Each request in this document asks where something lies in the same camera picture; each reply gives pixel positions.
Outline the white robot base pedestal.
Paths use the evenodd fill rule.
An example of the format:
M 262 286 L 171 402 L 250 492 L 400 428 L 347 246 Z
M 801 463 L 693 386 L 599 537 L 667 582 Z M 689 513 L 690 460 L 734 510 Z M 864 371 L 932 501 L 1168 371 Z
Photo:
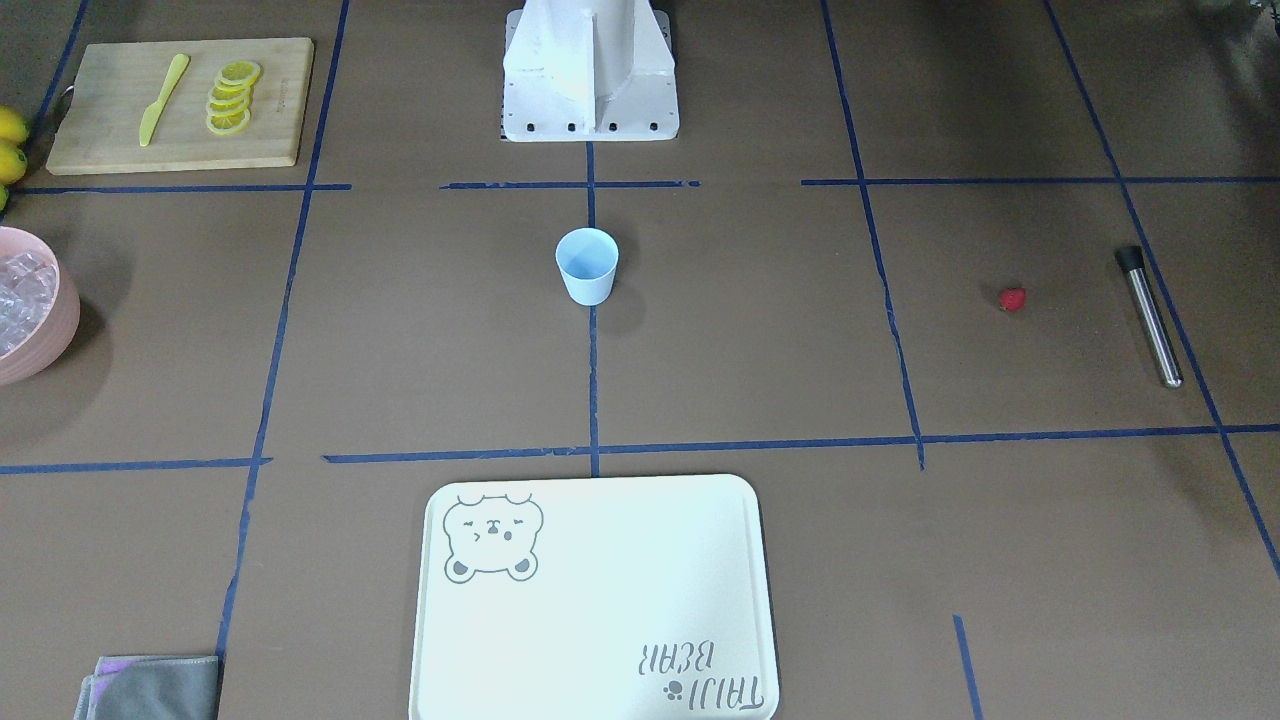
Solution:
M 680 129 L 671 20 L 649 1 L 526 1 L 506 17 L 500 136 L 650 142 Z

